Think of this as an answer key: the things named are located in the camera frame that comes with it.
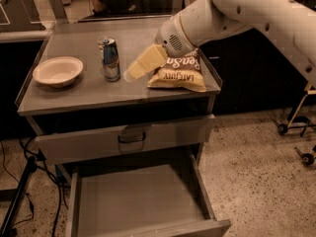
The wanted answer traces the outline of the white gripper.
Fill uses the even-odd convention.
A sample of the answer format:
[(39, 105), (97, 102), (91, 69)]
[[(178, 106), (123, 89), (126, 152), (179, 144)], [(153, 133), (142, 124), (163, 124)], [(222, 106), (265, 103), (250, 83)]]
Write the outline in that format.
[(145, 48), (128, 65), (127, 70), (123, 73), (123, 78), (126, 81), (137, 80), (162, 66), (168, 55), (180, 57), (195, 50), (197, 47), (192, 39), (194, 31), (193, 16), (184, 12), (172, 16), (158, 30), (155, 38), (158, 44), (152, 44)]

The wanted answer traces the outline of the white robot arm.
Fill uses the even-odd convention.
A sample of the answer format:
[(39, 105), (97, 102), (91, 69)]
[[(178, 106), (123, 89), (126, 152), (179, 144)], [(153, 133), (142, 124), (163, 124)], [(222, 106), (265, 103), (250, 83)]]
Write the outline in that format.
[(316, 86), (316, 12), (294, 0), (197, 0), (161, 26), (155, 43), (129, 64), (123, 77), (137, 80), (169, 57), (250, 28), (265, 36)]

